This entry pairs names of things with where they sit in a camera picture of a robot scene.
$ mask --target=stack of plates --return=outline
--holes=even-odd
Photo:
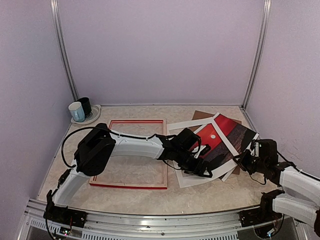
[[[71,118],[71,122],[73,124],[79,124],[79,125],[87,125],[93,123],[95,120],[97,120],[100,117],[101,114],[101,106],[100,105],[91,105],[91,112],[88,116],[85,117],[85,120],[83,122],[75,121],[73,118]]]

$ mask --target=marble surface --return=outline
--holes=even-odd
[[[120,106],[103,107],[100,118],[89,124],[107,123],[110,119],[166,119],[167,124],[191,120],[195,110],[215,114],[217,112],[241,120],[249,127],[240,109],[236,106]],[[72,124],[69,132],[83,126]],[[65,157],[71,163],[78,142],[87,130],[73,135],[65,144]],[[66,170],[61,154],[54,159],[44,181],[38,199],[46,201],[48,190],[55,189],[58,178]],[[254,179],[263,182],[263,176],[256,173]],[[249,207],[260,203],[262,192],[277,187],[273,183],[260,185],[250,179],[246,172],[232,174],[226,182],[217,179],[198,186],[179,188],[175,171],[168,168],[167,190],[139,190],[102,188],[84,184],[72,198],[69,206],[123,214],[174,215],[209,213]]]

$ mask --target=brown cardboard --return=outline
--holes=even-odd
[[[211,118],[211,117],[213,117],[213,116],[214,116],[214,114],[212,114],[212,113],[208,113],[208,112],[196,110],[196,111],[194,111],[192,120],[206,119],[206,118]],[[242,122],[241,122],[240,120],[236,120],[236,119],[232,119],[232,120],[235,121],[235,122],[238,123],[238,124],[242,124]],[[198,129],[199,127],[200,127],[200,126],[192,126],[192,127],[190,127],[189,129],[194,132],[194,131],[195,131],[196,129]],[[240,167],[237,166],[237,167],[233,170],[232,174],[239,175],[239,174],[240,174]]]

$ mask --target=wall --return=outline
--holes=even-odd
[[[273,1],[248,114],[263,138],[320,177],[320,4]]]
[[[0,0],[0,233],[13,239],[70,117],[50,2]]]
[[[105,105],[240,105],[264,0],[59,1],[81,96]]]

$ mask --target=light blue mug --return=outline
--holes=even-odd
[[[85,112],[82,108],[81,102],[75,101],[68,107],[71,116],[76,122],[83,122],[85,120]]]

